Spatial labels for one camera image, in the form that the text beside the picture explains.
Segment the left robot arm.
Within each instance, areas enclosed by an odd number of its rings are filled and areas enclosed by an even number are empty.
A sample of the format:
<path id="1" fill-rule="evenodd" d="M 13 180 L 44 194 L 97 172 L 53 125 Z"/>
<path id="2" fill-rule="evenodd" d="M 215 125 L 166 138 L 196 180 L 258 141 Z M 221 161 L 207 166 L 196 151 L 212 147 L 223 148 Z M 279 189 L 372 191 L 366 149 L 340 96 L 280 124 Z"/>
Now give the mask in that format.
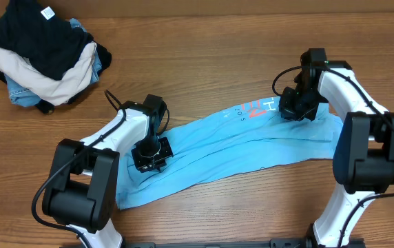
<path id="1" fill-rule="evenodd" d="M 130 154 L 136 170 L 145 173 L 159 171 L 173 155 L 162 135 L 169 110 L 161 97 L 121 103 L 110 91 L 105 95 L 116 117 L 81 141 L 63 139 L 32 200 L 37 222 L 75 233 L 82 247 L 125 246 L 111 219 L 120 157 Z"/>

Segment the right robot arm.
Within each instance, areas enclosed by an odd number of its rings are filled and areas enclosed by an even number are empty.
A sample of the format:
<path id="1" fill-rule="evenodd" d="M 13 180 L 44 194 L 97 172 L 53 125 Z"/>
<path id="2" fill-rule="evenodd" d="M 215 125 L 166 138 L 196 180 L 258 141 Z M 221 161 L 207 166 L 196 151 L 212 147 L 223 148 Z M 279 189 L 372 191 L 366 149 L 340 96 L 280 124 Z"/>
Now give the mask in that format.
<path id="1" fill-rule="evenodd" d="M 323 48 L 300 57 L 296 87 L 280 93 L 279 110 L 291 121 L 314 120 L 321 103 L 333 106 L 343 127 L 333 155 L 337 185 L 322 215 L 304 238 L 275 238 L 271 247 L 364 247 L 350 237 L 376 199 L 392 198 L 394 185 L 394 112 L 369 96 L 346 61 L 330 61 Z"/>

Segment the light blue printed t-shirt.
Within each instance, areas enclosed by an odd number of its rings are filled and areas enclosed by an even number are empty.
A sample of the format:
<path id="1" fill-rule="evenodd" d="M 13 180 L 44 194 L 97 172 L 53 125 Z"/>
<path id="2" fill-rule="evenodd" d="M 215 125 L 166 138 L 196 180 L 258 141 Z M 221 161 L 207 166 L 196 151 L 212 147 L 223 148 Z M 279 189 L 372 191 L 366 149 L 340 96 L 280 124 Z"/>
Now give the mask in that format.
<path id="1" fill-rule="evenodd" d="M 313 121 L 288 121 L 269 97 L 216 112 L 163 135 L 173 156 L 160 170 L 141 173 L 131 154 L 119 163 L 116 203 L 129 209 L 196 184 L 309 159 L 331 159 L 343 126 L 320 104 Z"/>

